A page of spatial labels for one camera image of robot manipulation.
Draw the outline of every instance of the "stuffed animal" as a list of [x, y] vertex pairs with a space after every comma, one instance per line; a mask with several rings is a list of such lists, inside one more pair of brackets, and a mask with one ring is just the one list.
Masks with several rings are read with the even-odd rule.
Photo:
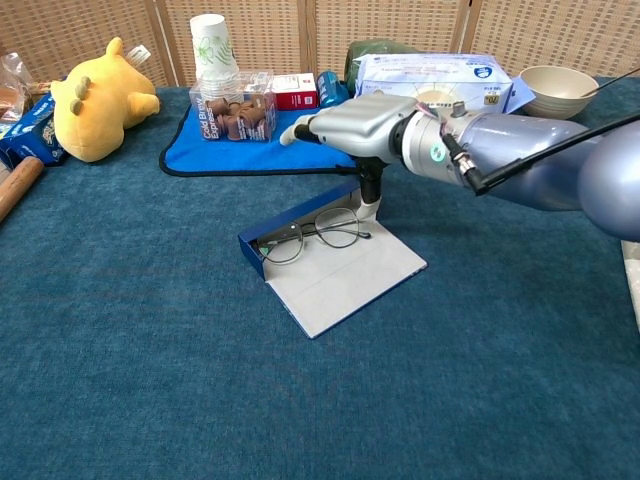
[[51, 83], [56, 138], [79, 160], [102, 160], [122, 145], [127, 128], [160, 111], [155, 93], [151, 81], [125, 59], [116, 37], [103, 56]]

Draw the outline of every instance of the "wooden rolling pin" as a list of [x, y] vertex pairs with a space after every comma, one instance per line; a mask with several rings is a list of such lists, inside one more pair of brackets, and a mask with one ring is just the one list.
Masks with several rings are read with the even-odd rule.
[[0, 184], [0, 222], [13, 209], [44, 170], [36, 157], [25, 157]]

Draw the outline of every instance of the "beige bowl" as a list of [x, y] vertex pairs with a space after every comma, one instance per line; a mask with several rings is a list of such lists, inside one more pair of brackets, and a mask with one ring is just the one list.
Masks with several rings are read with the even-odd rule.
[[536, 95], [522, 109], [536, 117], [571, 118], [580, 113], [596, 93], [582, 95], [598, 87], [598, 82], [585, 73], [551, 65], [525, 68], [520, 77]]

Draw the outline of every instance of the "eyeglasses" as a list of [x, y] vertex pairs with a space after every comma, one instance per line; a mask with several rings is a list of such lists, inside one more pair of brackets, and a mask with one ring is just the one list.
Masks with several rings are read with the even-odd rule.
[[302, 225], [292, 222], [258, 241], [258, 250], [271, 263], [289, 263], [302, 252], [304, 238], [317, 235], [333, 248], [346, 248], [358, 240], [369, 239], [369, 232], [360, 231], [360, 221], [349, 208], [330, 208], [313, 222]]

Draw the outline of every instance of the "glasses frame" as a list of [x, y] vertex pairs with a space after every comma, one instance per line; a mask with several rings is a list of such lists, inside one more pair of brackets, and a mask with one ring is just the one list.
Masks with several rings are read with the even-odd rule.
[[[333, 211], [345, 211], [345, 212], [350, 212], [351, 215], [353, 215], [353, 220], [349, 220], [349, 221], [345, 221], [345, 222], [340, 222], [337, 223], [335, 225], [331, 225], [330, 228], [325, 228], [325, 229], [318, 229], [318, 217], [320, 217], [321, 215], [326, 214], [327, 212], [333, 212]], [[299, 235], [294, 235], [292, 236], [290, 239], [285, 238], [282, 240], [268, 240], [265, 243], [272, 243], [272, 242], [276, 242], [275, 246], [277, 246], [280, 243], [289, 241], [289, 240], [296, 240], [299, 239], [300, 240], [300, 248], [298, 250], [298, 252], [291, 257], [290, 259], [287, 260], [281, 260], [281, 261], [277, 261], [277, 260], [273, 260], [271, 258], [269, 258], [269, 253], [267, 253], [266, 255], [262, 252], [262, 245], [264, 245], [265, 243], [261, 242], [259, 239], [256, 240], [255, 244], [256, 244], [256, 250], [258, 251], [258, 253], [261, 255], [262, 260], [263, 261], [269, 261], [270, 263], [273, 263], [275, 265], [286, 265], [288, 263], [292, 263], [294, 261], [296, 261], [300, 255], [302, 254], [303, 250], [304, 250], [304, 243], [305, 243], [305, 238], [306, 237], [312, 237], [312, 236], [318, 236], [318, 238], [327, 246], [331, 247], [331, 248], [335, 248], [335, 249], [343, 249], [343, 248], [347, 248], [352, 246], [354, 243], [356, 243], [358, 241], [359, 238], [363, 238], [363, 239], [370, 239], [371, 238], [371, 233], [369, 232], [361, 232], [360, 231], [360, 224], [362, 222], [360, 221], [360, 219], [358, 218], [358, 216], [356, 215], [355, 211], [351, 208], [348, 207], [331, 207], [328, 208], [326, 210], [321, 211], [320, 213], [318, 213], [312, 222], [305, 222], [305, 223], [299, 223], [299, 222], [289, 222], [287, 225], [290, 226], [296, 226], [299, 229], [300, 234]], [[353, 235], [353, 241], [346, 244], [346, 245], [334, 245], [332, 243], [330, 243], [329, 241], [327, 241], [326, 238], [324, 238], [324, 236], [322, 235], [322, 231], [321, 230], [327, 230], [327, 231], [336, 231], [336, 230], [342, 230], [342, 228], [340, 227], [344, 227], [347, 225], [356, 225], [356, 230], [346, 230], [349, 234]]]

